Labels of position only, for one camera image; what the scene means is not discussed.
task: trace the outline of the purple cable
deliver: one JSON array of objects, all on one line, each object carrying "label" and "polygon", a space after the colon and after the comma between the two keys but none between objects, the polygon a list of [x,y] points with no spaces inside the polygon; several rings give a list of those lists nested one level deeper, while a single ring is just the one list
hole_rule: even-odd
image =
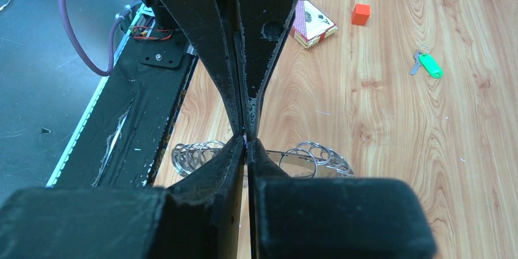
[{"label": "purple cable", "polygon": [[114,35],[115,32],[119,26],[119,24],[124,20],[124,17],[129,15],[131,12],[131,8],[126,8],[126,10],[117,17],[115,20],[115,23],[110,29],[109,34],[109,43],[108,43],[108,49],[109,49],[109,61],[108,61],[108,68],[106,71],[103,71],[99,69],[93,62],[90,60],[88,55],[84,52],[81,44],[78,41],[78,38],[76,37],[76,34],[74,33],[74,30],[72,29],[72,25],[70,24],[70,18],[68,17],[68,10],[67,10],[67,0],[58,0],[59,2],[59,13],[61,15],[61,20],[63,21],[63,27],[65,27],[65,32],[68,35],[68,38],[70,39],[70,42],[72,43],[72,46],[74,46],[74,49],[78,53],[79,57],[82,59],[82,61],[96,74],[99,76],[109,76],[113,72],[114,67]]}]

